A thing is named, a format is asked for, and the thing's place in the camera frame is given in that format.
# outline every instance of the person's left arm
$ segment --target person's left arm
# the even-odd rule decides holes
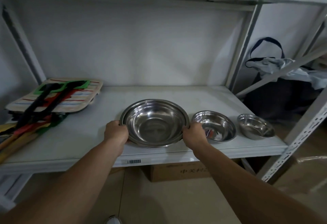
[[[6,213],[2,224],[81,223],[94,205],[128,139],[126,126],[109,122],[104,140],[43,192]]]

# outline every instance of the grout line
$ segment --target grout line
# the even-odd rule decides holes
[[[125,174],[126,174],[126,168],[124,169],[124,177],[123,177],[122,192],[121,192],[121,194],[120,194],[120,202],[119,202],[118,217],[119,217],[119,215],[120,215],[120,206],[121,206],[121,204],[122,204],[122,196],[123,196],[123,190],[124,190]]]

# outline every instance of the hand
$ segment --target hand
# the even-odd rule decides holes
[[[209,144],[202,124],[199,122],[192,122],[190,128],[183,127],[183,141],[193,151],[196,151],[202,145]]]
[[[128,129],[126,125],[120,126],[119,121],[111,121],[107,123],[103,141],[116,146],[118,156],[122,154],[127,139]]]

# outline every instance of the white shoe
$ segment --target white shoe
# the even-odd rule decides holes
[[[120,219],[118,219],[116,216],[112,215],[109,217],[109,219],[105,222],[105,224],[122,224]]]

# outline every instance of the bowl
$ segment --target bowl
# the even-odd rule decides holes
[[[129,140],[146,147],[165,147],[182,139],[182,127],[189,126],[187,113],[177,104],[161,99],[135,102],[120,117]]]
[[[260,140],[274,137],[275,129],[266,120],[250,114],[239,115],[237,118],[241,132],[253,140]]]
[[[225,115],[214,111],[200,111],[194,114],[193,122],[202,123],[207,139],[215,142],[227,142],[236,137],[234,123]]]

